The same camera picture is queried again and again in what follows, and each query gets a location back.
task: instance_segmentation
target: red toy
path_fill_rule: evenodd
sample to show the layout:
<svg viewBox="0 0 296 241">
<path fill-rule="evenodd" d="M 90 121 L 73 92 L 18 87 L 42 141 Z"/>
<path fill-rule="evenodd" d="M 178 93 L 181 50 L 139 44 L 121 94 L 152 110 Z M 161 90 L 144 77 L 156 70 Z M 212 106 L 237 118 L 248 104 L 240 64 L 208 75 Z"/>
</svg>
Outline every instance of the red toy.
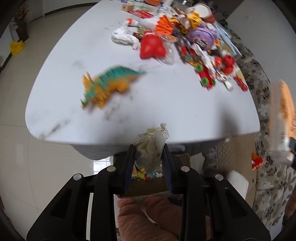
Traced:
<svg viewBox="0 0 296 241">
<path fill-rule="evenodd" d="M 255 169 L 258 169 L 262 166 L 263 164 L 263 158 L 257 156 L 254 152 L 252 153 L 252 169 L 253 171 Z"/>
<path fill-rule="evenodd" d="M 163 42 L 156 37 L 151 31 L 145 31 L 141 41 L 140 57 L 141 58 L 164 58 L 166 54 Z"/>
<path fill-rule="evenodd" d="M 222 59 L 219 56 L 215 56 L 215 65 L 217 68 L 220 68 L 222 66 Z"/>
<path fill-rule="evenodd" d="M 235 63 L 234 59 L 230 55 L 227 54 L 224 56 L 223 62 L 225 64 L 225 67 L 222 70 L 222 72 L 224 74 L 231 74 L 234 69 L 234 63 Z"/>
<path fill-rule="evenodd" d="M 201 78 L 200 83 L 203 87 L 206 87 L 209 90 L 216 85 L 216 81 L 211 78 L 208 69 L 203 64 L 198 64 L 195 67 L 195 70 Z"/>
<path fill-rule="evenodd" d="M 242 89 L 242 91 L 247 91 L 248 86 L 242 81 L 242 79 L 238 76 L 234 77 L 234 80 L 237 82 L 238 86 Z"/>
</svg>

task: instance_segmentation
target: patterned sofa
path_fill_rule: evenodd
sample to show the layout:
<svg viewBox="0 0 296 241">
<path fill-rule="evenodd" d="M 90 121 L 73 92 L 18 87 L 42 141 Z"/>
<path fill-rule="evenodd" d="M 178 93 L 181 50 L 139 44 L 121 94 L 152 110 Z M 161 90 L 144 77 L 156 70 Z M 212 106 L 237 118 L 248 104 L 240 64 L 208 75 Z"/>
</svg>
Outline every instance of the patterned sofa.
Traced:
<svg viewBox="0 0 296 241">
<path fill-rule="evenodd" d="M 241 39 L 230 30 L 232 42 L 242 53 L 242 58 L 237 61 L 247 85 L 252 94 L 260 121 L 260 132 L 254 134 L 256 152 L 263 157 L 263 166 L 257 170 L 257 182 L 254 185 L 255 198 L 253 210 L 261 221 L 270 229 L 280 220 L 292 190 L 296 183 L 296 171 L 291 167 L 276 164 L 269 156 L 269 85 L 270 81 L 260 64 L 255 60 L 252 52 L 243 45 Z M 220 172 L 221 155 L 217 155 L 221 146 L 211 148 L 205 156 L 203 169 L 205 173 Z"/>
</svg>

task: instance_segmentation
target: purple toy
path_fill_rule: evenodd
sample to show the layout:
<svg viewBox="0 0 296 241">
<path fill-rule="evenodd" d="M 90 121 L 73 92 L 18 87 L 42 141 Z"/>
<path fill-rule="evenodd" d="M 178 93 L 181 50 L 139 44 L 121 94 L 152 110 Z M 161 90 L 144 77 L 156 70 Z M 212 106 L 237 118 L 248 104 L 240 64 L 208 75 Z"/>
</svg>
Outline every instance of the purple toy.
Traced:
<svg viewBox="0 0 296 241">
<path fill-rule="evenodd" d="M 187 38 L 190 40 L 190 42 L 197 43 L 201 49 L 210 50 L 214 44 L 215 39 L 218 38 L 218 35 L 208 28 L 198 27 L 191 30 L 187 34 Z"/>
</svg>

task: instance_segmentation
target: wooden block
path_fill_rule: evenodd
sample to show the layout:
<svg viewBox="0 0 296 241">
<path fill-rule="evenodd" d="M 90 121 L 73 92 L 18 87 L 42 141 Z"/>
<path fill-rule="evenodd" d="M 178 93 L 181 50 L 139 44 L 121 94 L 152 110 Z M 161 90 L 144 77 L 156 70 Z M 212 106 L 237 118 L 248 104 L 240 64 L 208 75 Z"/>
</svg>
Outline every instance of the wooden block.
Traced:
<svg viewBox="0 0 296 241">
<path fill-rule="evenodd" d="M 124 3 L 124 4 L 122 4 L 121 10 L 124 11 L 124 12 L 129 12 L 129 11 L 132 11 L 133 8 L 134 8 L 134 5 L 133 4 Z"/>
</svg>

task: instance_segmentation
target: white wall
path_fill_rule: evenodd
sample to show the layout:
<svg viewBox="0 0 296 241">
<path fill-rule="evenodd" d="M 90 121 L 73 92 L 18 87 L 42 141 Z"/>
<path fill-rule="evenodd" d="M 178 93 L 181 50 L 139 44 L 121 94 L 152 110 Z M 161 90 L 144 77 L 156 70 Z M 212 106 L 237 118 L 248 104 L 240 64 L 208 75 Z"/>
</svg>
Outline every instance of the white wall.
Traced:
<svg viewBox="0 0 296 241">
<path fill-rule="evenodd" d="M 98 2 L 98 0 L 43 0 L 44 13 L 82 3 Z"/>
<path fill-rule="evenodd" d="M 2 37 L 0 38 L 0 66 L 3 65 L 4 61 L 10 54 L 10 43 L 12 42 L 12 37 L 10 34 L 9 26 L 5 29 Z"/>
<path fill-rule="evenodd" d="M 227 21 L 269 80 L 287 82 L 295 105 L 296 34 L 278 7 L 271 0 L 245 0 Z"/>
<path fill-rule="evenodd" d="M 31 9 L 27 14 L 27 22 L 43 16 L 43 0 L 27 0 L 28 6 Z"/>
</svg>

